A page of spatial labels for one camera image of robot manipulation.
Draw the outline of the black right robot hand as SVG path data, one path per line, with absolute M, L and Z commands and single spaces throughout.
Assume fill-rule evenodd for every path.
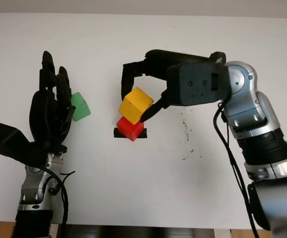
M 167 83 L 160 99 L 140 116 L 145 122 L 169 106 L 195 106 L 228 101 L 231 97 L 226 55 L 214 52 L 209 57 L 164 50 L 150 50 L 143 61 L 123 65 L 121 97 L 130 93 L 134 79 L 151 76 Z

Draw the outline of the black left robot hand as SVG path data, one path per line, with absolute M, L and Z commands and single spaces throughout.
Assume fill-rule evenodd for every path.
M 56 73 L 51 53 L 44 51 L 39 90 L 33 96 L 29 114 L 36 147 L 54 153 L 67 152 L 67 147 L 62 143 L 68 135 L 75 112 L 71 96 L 66 68 L 60 66 Z

